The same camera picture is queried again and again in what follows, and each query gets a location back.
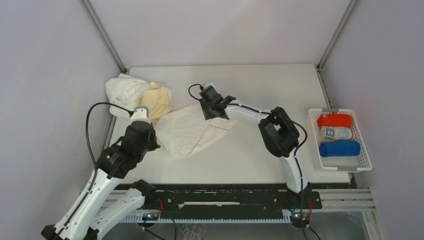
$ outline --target cloth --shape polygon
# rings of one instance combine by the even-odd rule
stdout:
[[[323,114],[316,120],[319,128],[322,126],[350,128],[352,127],[352,122],[352,117],[344,113]]]
[[[106,94],[110,103],[128,110],[146,106],[151,121],[171,111],[169,88],[122,73],[106,82]],[[110,113],[117,117],[129,117],[126,111],[114,106],[110,106]]]
[[[357,156],[360,152],[360,144],[352,140],[323,141],[319,145],[319,154],[322,157]]]
[[[322,126],[319,134],[324,141],[351,140],[355,137],[352,130],[344,126]]]
[[[185,157],[218,141],[236,122],[219,117],[205,120],[197,103],[164,115],[154,129],[161,146],[171,156]]]

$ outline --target crumpled towel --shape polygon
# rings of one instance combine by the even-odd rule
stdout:
[[[236,122],[220,117],[205,120],[197,103],[164,115],[154,129],[161,146],[171,156],[185,157],[222,138]]]
[[[169,106],[171,98],[169,88],[123,73],[106,82],[106,94],[110,103],[128,110],[146,106],[149,110],[148,118],[151,121],[158,120],[172,109]],[[117,117],[129,117],[126,111],[114,106],[110,106],[110,113]]]

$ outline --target plastic basket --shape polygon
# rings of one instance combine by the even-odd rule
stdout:
[[[354,133],[353,140],[357,141],[360,145],[360,153],[358,156],[321,157],[319,146],[323,140],[320,135],[320,128],[318,127],[317,120],[322,114],[348,114],[352,117],[353,124],[351,130]],[[359,173],[373,169],[370,156],[368,155],[361,131],[359,130],[358,122],[352,110],[336,108],[311,108],[309,109],[309,115],[306,119],[306,127],[308,133],[310,134],[310,137],[308,137],[308,142],[310,144],[315,170]]]

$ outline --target yellow towel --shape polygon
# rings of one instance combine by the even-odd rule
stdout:
[[[167,87],[151,82],[149,90],[144,92],[140,105],[148,108],[148,118],[151,121],[157,121],[171,111],[168,91]]]

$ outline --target white wall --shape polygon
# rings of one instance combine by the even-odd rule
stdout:
[[[0,23],[0,239],[42,239],[89,179],[85,116],[119,70],[76,0],[1,1]]]
[[[362,0],[324,67],[355,111],[374,169],[361,173],[390,240],[422,239],[424,1]]]
[[[317,64],[350,0],[92,0],[128,67]]]

